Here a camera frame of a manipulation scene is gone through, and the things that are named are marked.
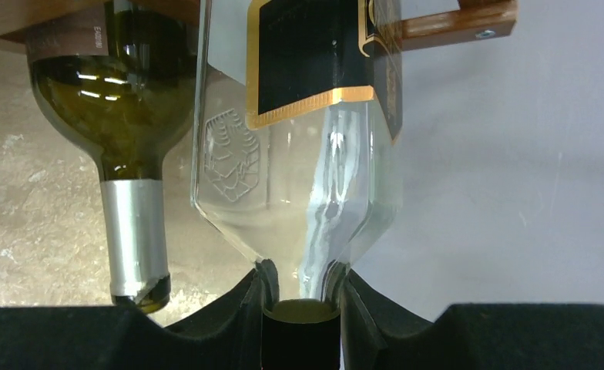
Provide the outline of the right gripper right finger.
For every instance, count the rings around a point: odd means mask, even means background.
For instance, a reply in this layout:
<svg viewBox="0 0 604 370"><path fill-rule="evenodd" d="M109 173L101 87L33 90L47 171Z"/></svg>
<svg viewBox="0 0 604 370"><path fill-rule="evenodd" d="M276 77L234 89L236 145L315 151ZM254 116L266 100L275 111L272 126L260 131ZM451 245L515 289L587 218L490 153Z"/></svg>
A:
<svg viewBox="0 0 604 370"><path fill-rule="evenodd" d="M603 304L453 304L427 321L351 272L348 369L604 369Z"/></svg>

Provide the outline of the clear bottle black cap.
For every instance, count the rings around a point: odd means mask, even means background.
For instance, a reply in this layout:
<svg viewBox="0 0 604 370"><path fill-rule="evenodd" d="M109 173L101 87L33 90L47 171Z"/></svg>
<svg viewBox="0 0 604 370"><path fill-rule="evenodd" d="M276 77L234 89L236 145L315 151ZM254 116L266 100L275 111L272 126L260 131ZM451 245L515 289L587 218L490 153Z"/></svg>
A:
<svg viewBox="0 0 604 370"><path fill-rule="evenodd" d="M262 369L337 369L339 290L402 204L398 1L204 1L192 201L252 264Z"/></svg>

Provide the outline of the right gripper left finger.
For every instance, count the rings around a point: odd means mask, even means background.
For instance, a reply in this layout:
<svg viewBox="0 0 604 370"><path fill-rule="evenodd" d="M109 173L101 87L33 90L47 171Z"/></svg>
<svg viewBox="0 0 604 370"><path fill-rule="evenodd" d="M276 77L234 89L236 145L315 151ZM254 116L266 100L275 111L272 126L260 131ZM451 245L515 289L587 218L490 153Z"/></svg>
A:
<svg viewBox="0 0 604 370"><path fill-rule="evenodd" d="M257 369L260 282L166 327L121 306L0 308L0 369Z"/></svg>

